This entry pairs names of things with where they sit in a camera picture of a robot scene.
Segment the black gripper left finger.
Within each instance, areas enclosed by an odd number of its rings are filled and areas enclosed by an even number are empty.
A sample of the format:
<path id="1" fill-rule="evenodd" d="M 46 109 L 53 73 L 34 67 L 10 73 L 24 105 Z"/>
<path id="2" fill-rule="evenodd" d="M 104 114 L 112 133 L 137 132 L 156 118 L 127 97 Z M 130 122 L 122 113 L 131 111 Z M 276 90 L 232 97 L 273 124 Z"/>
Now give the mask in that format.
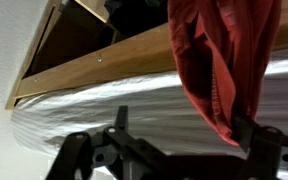
<path id="1" fill-rule="evenodd" d="M 127 180 L 119 151 L 105 130 L 69 134 L 46 177 L 46 180 L 90 180 L 96 168 L 105 167 L 117 180 Z"/>

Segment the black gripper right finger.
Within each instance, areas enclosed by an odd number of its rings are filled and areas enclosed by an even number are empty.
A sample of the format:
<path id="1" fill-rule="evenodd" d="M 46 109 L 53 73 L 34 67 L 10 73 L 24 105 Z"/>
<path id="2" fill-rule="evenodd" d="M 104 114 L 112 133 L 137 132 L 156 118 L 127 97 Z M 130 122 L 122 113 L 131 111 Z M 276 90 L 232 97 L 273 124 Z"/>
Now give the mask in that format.
<path id="1" fill-rule="evenodd" d="M 276 180 L 279 169 L 283 133 L 271 126 L 235 117 L 232 138 L 247 154 L 239 178 L 241 180 Z"/>

